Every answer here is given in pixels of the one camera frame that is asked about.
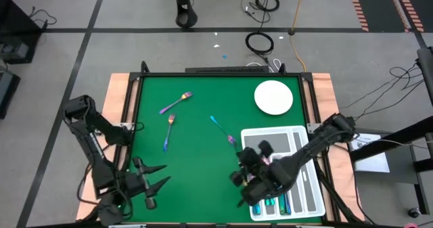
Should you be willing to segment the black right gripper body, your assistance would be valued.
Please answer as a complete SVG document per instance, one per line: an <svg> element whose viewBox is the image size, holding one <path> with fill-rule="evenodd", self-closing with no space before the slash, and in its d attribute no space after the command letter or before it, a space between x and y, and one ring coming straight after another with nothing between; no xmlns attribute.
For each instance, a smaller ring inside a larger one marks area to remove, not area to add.
<svg viewBox="0 0 433 228"><path fill-rule="evenodd" d="M255 205L266 197L274 196L276 191L276 178L273 173L274 164L264 161L265 158L268 158L273 153L273 149L270 143L265 140L261 141L258 147L260 149L260 153L258 154L261 158L260 163L252 170L243 168L246 182L247 174L254 175L253 180L241 190L243 201L250 206Z"/></svg>

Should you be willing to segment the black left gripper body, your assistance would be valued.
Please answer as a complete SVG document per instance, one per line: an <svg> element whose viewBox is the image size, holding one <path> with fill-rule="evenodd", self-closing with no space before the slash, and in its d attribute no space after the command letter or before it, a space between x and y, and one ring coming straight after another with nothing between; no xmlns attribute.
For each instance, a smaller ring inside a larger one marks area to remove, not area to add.
<svg viewBox="0 0 433 228"><path fill-rule="evenodd" d="M147 189L145 177L139 173L127 173L124 176L124 184L124 192L129 198L141 194Z"/></svg>

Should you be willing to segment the green table mat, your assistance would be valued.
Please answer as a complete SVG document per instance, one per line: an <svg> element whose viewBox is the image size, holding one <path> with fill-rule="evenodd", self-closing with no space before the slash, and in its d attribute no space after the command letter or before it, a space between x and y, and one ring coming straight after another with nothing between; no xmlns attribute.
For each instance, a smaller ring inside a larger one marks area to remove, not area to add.
<svg viewBox="0 0 433 228"><path fill-rule="evenodd" d="M142 96L150 99L138 111L144 125L135 134L132 155L146 165L166 168L151 174L151 183L170 177L156 196L157 208L149 210L143 196L133 198L133 221L144 223L248 223L250 211L241 200L239 189L230 174L238 169L234 147L217 122L235 139L244 129L283 127L296 111L294 78L281 82L294 96L292 107L279 116L261 111L254 102L254 90L261 77L149 77ZM170 108L182 94L193 95ZM168 150L163 151L168 131L168 117L175 114Z"/></svg>

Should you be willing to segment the white cutlery organizer tray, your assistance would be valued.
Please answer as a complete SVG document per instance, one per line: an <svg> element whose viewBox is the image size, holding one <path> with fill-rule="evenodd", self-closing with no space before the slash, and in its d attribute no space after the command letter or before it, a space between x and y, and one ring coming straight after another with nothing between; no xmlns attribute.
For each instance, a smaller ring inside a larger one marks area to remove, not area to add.
<svg viewBox="0 0 433 228"><path fill-rule="evenodd" d="M241 131L241 140L243 148L251 147L258 153L259 143L263 140L268 141L273 148L273 153L264 159L265 162L291 156L309 142L304 126L244 129ZM261 208L260 216L252 214L251 206L251 219L257 222L277 221L314 218L325 214L321 188L312 160L302 166L296 183L286 193L289 195L291 215L280 215L277 197L258 202Z"/></svg>

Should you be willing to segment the white round plate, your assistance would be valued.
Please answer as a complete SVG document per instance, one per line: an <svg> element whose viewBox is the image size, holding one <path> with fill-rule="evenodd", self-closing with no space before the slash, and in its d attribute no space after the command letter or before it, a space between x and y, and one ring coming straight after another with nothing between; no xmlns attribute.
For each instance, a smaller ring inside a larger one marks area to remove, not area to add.
<svg viewBox="0 0 433 228"><path fill-rule="evenodd" d="M285 114L294 103L294 96L287 85L280 81L268 80L254 90L254 101L266 114Z"/></svg>

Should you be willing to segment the white paper sheet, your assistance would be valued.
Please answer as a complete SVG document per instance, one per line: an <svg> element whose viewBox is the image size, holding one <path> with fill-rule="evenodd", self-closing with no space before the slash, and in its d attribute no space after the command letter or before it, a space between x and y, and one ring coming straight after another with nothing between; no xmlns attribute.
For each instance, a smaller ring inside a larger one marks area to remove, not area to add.
<svg viewBox="0 0 433 228"><path fill-rule="evenodd" d="M360 133L356 139L349 143L350 150L361 149L364 145L380 139L379 135ZM389 173L389 165L385 153L376 154L372 157L357 160L355 162L355 171Z"/></svg>

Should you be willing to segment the black cylindrical floor stand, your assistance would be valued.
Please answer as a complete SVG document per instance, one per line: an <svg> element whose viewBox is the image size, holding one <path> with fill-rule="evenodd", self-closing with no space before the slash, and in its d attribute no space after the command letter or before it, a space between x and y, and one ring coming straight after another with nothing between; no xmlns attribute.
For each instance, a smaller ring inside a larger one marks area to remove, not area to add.
<svg viewBox="0 0 433 228"><path fill-rule="evenodd" d="M175 22L181 28L191 28L198 21L197 14L193 10L191 0L176 0L177 16Z"/></svg>

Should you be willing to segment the black case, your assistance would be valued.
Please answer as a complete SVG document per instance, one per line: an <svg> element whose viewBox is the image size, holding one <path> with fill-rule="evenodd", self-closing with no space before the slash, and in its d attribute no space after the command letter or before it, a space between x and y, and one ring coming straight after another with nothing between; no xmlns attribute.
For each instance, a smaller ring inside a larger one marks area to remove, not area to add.
<svg viewBox="0 0 433 228"><path fill-rule="evenodd" d="M0 120L5 118L9 104L18 88L20 77L8 71L0 71Z"/></svg>

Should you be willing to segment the black metal stand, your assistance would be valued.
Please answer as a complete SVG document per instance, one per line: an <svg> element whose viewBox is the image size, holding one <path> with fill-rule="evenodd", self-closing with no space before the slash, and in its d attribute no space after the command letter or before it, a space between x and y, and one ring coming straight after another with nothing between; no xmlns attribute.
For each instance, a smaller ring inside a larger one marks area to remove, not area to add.
<svg viewBox="0 0 433 228"><path fill-rule="evenodd" d="M417 206L421 214L430 214L426 193L422 184L420 173L433 171L433 116L429 116L413 125L405 127L397 132L385 134L380 133L380 139L364 145L361 149L352 151L350 158L353 163L357 160L366 159L376 154L385 152L410 152L413 159L413 167L417 175L418 184L412 184L415 189ZM417 160L415 157L413 142L425 139L430 154L429 158Z"/></svg>

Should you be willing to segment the black striped floor mat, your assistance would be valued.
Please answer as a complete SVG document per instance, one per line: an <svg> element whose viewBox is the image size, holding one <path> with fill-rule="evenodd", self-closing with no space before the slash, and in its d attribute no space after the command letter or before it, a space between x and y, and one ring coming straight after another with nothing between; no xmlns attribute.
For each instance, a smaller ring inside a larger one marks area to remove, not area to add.
<svg viewBox="0 0 433 228"><path fill-rule="evenodd" d="M433 33L433 0L352 0L366 32Z"/></svg>

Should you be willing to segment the black table frame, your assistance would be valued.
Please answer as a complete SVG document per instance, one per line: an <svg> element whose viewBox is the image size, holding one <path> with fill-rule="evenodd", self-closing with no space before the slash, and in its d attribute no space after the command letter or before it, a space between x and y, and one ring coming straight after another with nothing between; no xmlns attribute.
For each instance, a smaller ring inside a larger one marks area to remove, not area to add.
<svg viewBox="0 0 433 228"><path fill-rule="evenodd" d="M165 77L206 77L228 76L230 78L243 78L253 76L271 76L271 72L264 69L251 69L245 67L219 67L219 68L188 68L185 72L165 72ZM153 74L144 64L140 72L113 73L101 107L101 114L111 123L135 122L138 111L143 108L150 99L142 96L145 81ZM311 72L286 72L281 69L274 74L276 77L294 78L298 88L294 90L296 113L284 120L286 124L306 125L308 123L320 123L328 116L337 112L338 107L331 77L328 73ZM327 213L323 221L329 223L348 222L348 213L353 213L354 219L364 220L364 214L355 204L357 189L352 179L350 156L348 148L344 144L335 145L332 150L322 154L318 160L321 170L327 178L327 182L340 195L340 201L336 201L328 190L324 191L325 208Z"/></svg>

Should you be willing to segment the grey base plate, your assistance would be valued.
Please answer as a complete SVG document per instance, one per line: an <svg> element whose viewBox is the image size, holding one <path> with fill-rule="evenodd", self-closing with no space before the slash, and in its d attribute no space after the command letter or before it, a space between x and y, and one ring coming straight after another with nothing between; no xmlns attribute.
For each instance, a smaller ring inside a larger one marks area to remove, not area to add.
<svg viewBox="0 0 433 228"><path fill-rule="evenodd" d="M385 155L390 169L389 173L355 171L356 174L377 180L381 179L398 183L418 184L410 152L389 151L385 152Z"/></svg>

